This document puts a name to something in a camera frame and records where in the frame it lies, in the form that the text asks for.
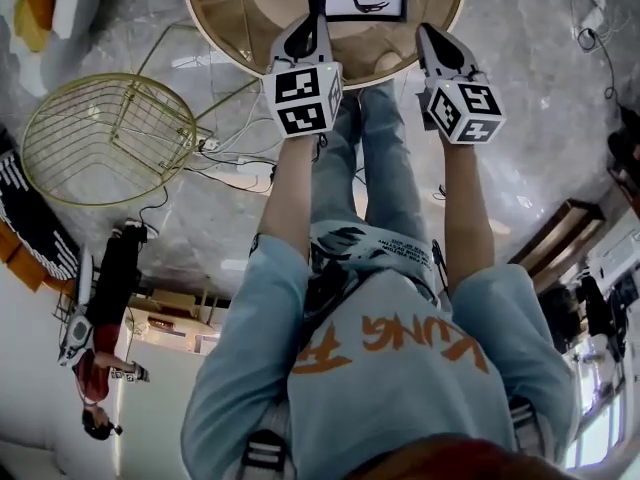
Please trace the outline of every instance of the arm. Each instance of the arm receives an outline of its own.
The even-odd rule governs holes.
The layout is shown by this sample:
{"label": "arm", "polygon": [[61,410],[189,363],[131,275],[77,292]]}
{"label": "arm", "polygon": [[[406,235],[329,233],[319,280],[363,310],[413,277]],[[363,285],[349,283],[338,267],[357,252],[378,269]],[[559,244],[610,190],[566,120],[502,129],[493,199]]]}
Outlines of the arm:
{"label": "arm", "polygon": [[257,248],[220,341],[198,372],[181,434],[193,480],[222,478],[269,405],[285,393],[310,274],[311,151],[309,138],[285,142]]}
{"label": "arm", "polygon": [[133,373],[136,371],[136,367],[134,364],[129,364],[112,354],[107,354],[106,352],[96,352],[93,364],[95,364],[98,368],[117,368],[118,370],[122,370],[128,373]]}
{"label": "arm", "polygon": [[442,137],[445,163],[445,248],[449,291],[475,272],[493,266],[494,244],[472,146]]}
{"label": "arm", "polygon": [[309,255],[312,150],[310,136],[285,141],[271,196],[258,226],[258,233],[279,238],[303,258]]}
{"label": "arm", "polygon": [[553,347],[533,282],[519,265],[477,272],[451,298],[453,321],[475,338],[500,372],[507,397],[523,397],[550,429],[556,462],[563,459],[578,424],[573,372]]}

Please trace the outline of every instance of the black pants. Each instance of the black pants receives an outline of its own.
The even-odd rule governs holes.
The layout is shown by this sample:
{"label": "black pants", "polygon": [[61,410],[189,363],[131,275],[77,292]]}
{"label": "black pants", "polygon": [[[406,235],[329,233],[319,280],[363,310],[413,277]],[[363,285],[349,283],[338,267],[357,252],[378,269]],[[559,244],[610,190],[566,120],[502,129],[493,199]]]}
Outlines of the black pants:
{"label": "black pants", "polygon": [[589,335],[614,336],[616,329],[613,326],[613,312],[611,306],[604,300],[598,283],[592,276],[585,276],[582,278],[581,286],[587,301],[585,310],[589,322]]}
{"label": "black pants", "polygon": [[129,298],[138,286],[138,250],[146,233],[146,228],[128,226],[121,237],[109,239],[96,293],[87,308],[87,319],[94,326],[122,323]]}

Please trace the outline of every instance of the red shirt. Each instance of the red shirt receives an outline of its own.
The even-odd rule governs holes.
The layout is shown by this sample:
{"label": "red shirt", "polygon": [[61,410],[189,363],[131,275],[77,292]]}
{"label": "red shirt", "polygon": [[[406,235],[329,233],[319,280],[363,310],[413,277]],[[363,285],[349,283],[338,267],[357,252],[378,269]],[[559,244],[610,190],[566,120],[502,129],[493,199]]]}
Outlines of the red shirt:
{"label": "red shirt", "polygon": [[109,368],[100,368],[93,363],[95,352],[113,355],[120,334],[120,326],[101,325],[93,330],[93,350],[87,350],[73,372],[78,379],[80,390],[88,399],[100,402],[109,394]]}

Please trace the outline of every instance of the shoe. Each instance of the shoe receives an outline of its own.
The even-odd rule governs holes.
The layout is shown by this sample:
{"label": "shoe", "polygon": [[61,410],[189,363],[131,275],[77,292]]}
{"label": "shoe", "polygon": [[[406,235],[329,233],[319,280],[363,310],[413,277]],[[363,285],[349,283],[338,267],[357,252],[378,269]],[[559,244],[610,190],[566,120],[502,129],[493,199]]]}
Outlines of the shoe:
{"label": "shoe", "polygon": [[400,55],[395,52],[387,52],[382,54],[376,61],[376,66],[373,68],[375,73],[381,73],[382,71],[391,71],[394,67],[402,62]]}
{"label": "shoe", "polygon": [[142,228],[143,226],[145,228],[147,228],[147,240],[154,240],[155,238],[158,238],[158,236],[160,235],[160,233],[158,233],[158,230],[156,228],[154,228],[153,226],[149,226],[149,224],[147,224],[146,222],[142,222],[139,221],[137,219],[127,219],[124,223],[125,227],[129,227],[129,226],[133,226],[135,228]]}

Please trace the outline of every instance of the backpack strap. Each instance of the backpack strap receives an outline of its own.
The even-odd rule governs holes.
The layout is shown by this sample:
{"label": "backpack strap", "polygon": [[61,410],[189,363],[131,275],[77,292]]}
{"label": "backpack strap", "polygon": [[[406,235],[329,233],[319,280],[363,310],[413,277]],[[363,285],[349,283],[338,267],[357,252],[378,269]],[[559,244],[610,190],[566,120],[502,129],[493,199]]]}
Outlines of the backpack strap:
{"label": "backpack strap", "polygon": [[295,480],[287,447],[289,401],[274,402],[258,429],[251,433],[242,457],[227,469],[223,480]]}
{"label": "backpack strap", "polygon": [[[554,439],[546,419],[522,397],[514,397],[509,408],[519,451],[553,461]],[[274,402],[223,480],[296,480],[286,442],[288,428],[289,401]]]}
{"label": "backpack strap", "polygon": [[518,450],[526,455],[554,461],[554,438],[551,427],[529,400],[519,396],[509,403]]}

